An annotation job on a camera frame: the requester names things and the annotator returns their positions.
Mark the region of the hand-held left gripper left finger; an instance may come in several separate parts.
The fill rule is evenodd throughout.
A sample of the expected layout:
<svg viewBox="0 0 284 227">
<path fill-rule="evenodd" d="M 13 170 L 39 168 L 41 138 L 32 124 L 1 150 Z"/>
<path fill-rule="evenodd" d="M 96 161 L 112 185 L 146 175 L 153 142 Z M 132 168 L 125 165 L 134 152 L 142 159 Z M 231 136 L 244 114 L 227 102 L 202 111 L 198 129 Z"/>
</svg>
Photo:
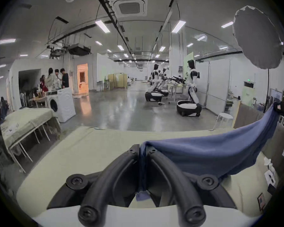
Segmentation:
<svg viewBox="0 0 284 227">
<path fill-rule="evenodd" d="M 81 224 L 103 225 L 108 205 L 128 208 L 138 184 L 139 146 L 133 145 L 101 172 L 68 176 L 47 210 L 79 206 Z"/>
</svg>

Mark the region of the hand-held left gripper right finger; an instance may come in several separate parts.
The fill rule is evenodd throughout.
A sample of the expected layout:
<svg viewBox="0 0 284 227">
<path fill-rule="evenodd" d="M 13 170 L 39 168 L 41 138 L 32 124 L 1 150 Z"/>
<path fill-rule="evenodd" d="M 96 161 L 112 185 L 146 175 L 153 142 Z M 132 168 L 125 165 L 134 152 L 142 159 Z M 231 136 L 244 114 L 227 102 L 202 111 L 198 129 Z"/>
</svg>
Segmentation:
<svg viewBox="0 0 284 227">
<path fill-rule="evenodd" d="M 204 205 L 237 209 L 233 199 L 212 174 L 183 172 L 154 148 L 146 150 L 143 186 L 155 207 L 176 205 L 180 225 L 202 225 L 207 214 Z"/>
</svg>

